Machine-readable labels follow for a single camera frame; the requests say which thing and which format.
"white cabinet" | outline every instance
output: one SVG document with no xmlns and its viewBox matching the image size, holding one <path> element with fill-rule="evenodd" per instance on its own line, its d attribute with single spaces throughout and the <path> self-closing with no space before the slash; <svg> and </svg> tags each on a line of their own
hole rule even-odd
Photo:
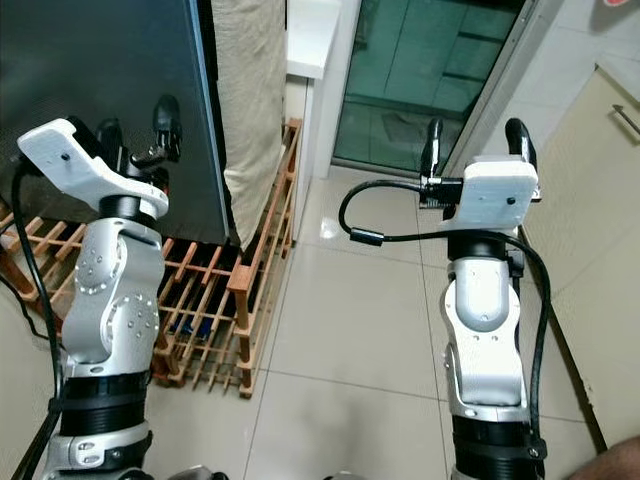
<svg viewBox="0 0 640 480">
<path fill-rule="evenodd" d="M 640 125 L 638 100 L 598 68 L 540 155 L 526 222 L 609 445 L 640 433 L 640 134 L 613 105 Z"/>
</svg>

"door handle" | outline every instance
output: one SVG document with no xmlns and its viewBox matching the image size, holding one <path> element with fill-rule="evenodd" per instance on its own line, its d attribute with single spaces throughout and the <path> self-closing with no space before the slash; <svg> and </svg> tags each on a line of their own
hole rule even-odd
<svg viewBox="0 0 640 480">
<path fill-rule="evenodd" d="M 638 125 L 633 120 L 631 120 L 629 115 L 624 113 L 622 105 L 611 105 L 611 106 L 616 111 L 616 113 L 620 114 L 620 116 L 626 120 L 629 126 L 633 128 L 636 131 L 636 133 L 638 133 L 638 135 L 640 135 L 640 127 L 638 127 Z"/>
</svg>

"glass door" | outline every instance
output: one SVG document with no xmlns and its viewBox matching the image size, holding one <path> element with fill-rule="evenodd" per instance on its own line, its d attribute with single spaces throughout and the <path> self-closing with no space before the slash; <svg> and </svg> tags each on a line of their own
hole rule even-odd
<svg viewBox="0 0 640 480">
<path fill-rule="evenodd" d="M 444 164 L 524 3 L 362 0 L 337 162 L 418 172 L 427 125 L 438 116 Z"/>
</svg>

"cable connector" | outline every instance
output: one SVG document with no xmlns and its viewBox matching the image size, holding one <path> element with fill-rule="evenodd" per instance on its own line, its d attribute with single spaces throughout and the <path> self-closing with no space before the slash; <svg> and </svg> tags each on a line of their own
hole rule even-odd
<svg viewBox="0 0 640 480">
<path fill-rule="evenodd" d="M 351 229 L 351 234 L 349 235 L 349 240 L 353 242 L 366 243 L 367 245 L 373 245 L 374 247 L 380 247 L 384 242 L 384 233 L 353 227 Z"/>
</svg>

